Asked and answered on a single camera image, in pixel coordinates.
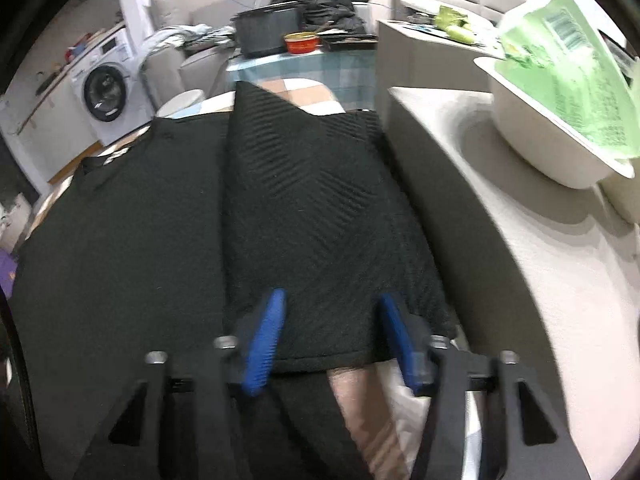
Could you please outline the grey sofa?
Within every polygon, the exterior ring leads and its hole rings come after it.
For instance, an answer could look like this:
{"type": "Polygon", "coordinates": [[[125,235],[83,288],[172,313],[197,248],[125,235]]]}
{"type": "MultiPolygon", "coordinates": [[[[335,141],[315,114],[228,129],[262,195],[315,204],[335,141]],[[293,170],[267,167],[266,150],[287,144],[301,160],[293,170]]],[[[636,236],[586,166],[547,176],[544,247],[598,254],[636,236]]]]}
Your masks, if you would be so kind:
{"type": "Polygon", "coordinates": [[[236,10],[222,0],[199,8],[184,0],[151,0],[154,34],[143,43],[140,74],[154,107],[188,90],[201,90],[208,98],[227,91],[236,10]]]}

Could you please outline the white storage cabinet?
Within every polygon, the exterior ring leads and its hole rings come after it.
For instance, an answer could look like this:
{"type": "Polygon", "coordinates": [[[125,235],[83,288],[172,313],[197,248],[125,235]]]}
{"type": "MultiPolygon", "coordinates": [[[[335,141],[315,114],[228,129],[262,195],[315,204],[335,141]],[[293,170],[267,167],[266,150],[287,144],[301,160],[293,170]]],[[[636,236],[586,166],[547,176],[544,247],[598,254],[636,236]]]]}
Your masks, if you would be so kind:
{"type": "Polygon", "coordinates": [[[457,44],[406,27],[405,23],[378,21],[375,109],[386,124],[389,88],[427,88],[488,92],[488,76],[474,60],[500,58],[486,49],[457,44]]]}

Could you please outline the blue checkered side table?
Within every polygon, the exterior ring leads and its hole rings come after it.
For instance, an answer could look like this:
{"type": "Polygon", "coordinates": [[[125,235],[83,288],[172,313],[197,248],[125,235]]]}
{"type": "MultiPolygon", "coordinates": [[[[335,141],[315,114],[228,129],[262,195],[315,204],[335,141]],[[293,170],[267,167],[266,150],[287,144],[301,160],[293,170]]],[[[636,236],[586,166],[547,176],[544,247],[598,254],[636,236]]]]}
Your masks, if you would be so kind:
{"type": "Polygon", "coordinates": [[[375,109],[375,50],[274,54],[234,58],[227,67],[229,84],[258,84],[271,79],[304,78],[328,87],[345,110],[375,109]]]}

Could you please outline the white washing machine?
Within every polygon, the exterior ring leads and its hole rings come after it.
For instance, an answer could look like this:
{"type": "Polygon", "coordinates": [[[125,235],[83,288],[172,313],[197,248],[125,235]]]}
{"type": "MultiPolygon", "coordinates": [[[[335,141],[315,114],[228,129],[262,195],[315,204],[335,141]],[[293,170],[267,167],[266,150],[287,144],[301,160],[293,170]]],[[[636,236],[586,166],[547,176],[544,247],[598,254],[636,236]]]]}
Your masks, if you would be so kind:
{"type": "Polygon", "coordinates": [[[104,146],[137,131],[154,116],[125,27],[81,55],[68,76],[81,110],[104,146]]]}

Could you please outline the orange round food tin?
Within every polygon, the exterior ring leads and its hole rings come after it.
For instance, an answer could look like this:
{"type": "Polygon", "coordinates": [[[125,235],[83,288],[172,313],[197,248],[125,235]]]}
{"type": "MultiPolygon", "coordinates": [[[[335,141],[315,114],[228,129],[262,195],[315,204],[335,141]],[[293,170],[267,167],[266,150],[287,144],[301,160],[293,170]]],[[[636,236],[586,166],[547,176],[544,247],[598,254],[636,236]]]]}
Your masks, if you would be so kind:
{"type": "Polygon", "coordinates": [[[288,54],[300,55],[314,52],[320,39],[314,32],[291,32],[284,36],[284,42],[288,54]]]}

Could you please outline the white plastic bowl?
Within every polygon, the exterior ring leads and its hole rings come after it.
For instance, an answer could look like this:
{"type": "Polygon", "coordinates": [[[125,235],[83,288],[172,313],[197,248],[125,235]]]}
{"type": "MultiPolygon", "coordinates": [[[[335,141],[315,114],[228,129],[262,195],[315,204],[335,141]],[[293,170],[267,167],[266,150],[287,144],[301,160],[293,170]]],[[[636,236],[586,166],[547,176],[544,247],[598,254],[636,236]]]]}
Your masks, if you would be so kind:
{"type": "Polygon", "coordinates": [[[489,56],[474,60],[488,76],[496,128],[521,158],[546,177],[574,190],[591,188],[612,174],[626,180],[634,178],[630,162],[615,159],[585,139],[507,81],[497,72],[496,63],[489,56]]]}

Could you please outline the green plush toy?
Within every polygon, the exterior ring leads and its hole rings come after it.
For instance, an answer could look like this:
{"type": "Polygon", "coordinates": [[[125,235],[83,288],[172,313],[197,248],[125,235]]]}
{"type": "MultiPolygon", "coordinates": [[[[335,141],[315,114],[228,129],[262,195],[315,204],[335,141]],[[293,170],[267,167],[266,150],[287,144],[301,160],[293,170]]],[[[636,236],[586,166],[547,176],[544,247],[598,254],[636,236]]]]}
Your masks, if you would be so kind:
{"type": "Polygon", "coordinates": [[[476,33],[470,27],[468,16],[450,6],[440,6],[434,17],[436,28],[444,32],[449,39],[460,44],[476,44],[476,33]]]}

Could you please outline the black food tray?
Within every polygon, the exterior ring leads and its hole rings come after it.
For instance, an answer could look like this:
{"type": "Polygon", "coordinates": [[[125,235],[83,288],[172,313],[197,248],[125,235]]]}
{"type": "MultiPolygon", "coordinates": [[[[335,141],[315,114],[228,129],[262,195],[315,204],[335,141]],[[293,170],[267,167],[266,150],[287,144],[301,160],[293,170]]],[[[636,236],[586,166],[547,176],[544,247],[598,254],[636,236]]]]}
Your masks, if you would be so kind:
{"type": "Polygon", "coordinates": [[[375,35],[326,34],[320,35],[321,50],[324,52],[370,51],[378,46],[375,35]]]}

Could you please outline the pile of black clothes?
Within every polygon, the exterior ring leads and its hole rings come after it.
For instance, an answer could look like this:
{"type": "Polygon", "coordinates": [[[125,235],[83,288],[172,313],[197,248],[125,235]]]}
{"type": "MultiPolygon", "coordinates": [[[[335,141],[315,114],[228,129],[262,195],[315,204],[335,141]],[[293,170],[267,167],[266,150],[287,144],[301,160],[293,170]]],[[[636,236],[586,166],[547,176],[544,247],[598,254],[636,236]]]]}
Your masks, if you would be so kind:
{"type": "Polygon", "coordinates": [[[364,35],[366,25],[355,11],[356,3],[369,0],[270,0],[271,4],[294,2],[302,17],[302,29],[314,32],[322,26],[337,28],[353,35],[364,35]]]}

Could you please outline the white round stool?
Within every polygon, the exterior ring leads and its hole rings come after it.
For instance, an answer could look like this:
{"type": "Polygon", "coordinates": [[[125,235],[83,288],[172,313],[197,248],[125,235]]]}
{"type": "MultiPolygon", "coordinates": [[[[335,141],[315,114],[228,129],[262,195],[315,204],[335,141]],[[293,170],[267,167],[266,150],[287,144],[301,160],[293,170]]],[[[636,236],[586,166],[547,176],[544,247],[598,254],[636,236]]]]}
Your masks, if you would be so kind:
{"type": "Polygon", "coordinates": [[[206,98],[201,89],[186,90],[181,92],[163,104],[155,113],[158,118],[171,118],[187,108],[200,104],[206,98]]]}

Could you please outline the black rice cooker pot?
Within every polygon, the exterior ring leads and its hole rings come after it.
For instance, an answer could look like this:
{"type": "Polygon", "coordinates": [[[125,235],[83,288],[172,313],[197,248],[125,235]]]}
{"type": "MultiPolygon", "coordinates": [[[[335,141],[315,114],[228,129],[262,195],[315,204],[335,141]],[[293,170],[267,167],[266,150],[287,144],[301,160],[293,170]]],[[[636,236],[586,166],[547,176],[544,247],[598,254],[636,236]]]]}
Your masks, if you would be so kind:
{"type": "Polygon", "coordinates": [[[236,14],[235,39],[244,58],[261,58],[286,51],[284,37],[302,29],[297,2],[281,2],[236,14]]]}

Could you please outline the green plastic bag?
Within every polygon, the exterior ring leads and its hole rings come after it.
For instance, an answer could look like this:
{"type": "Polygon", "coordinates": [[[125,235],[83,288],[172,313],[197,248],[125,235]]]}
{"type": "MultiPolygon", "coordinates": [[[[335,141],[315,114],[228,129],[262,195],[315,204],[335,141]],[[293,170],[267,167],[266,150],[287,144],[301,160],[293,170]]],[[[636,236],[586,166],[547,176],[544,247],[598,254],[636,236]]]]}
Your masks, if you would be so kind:
{"type": "Polygon", "coordinates": [[[639,119],[626,80],[574,0],[532,0],[498,24],[497,72],[617,159],[639,156],[639,119]]]}

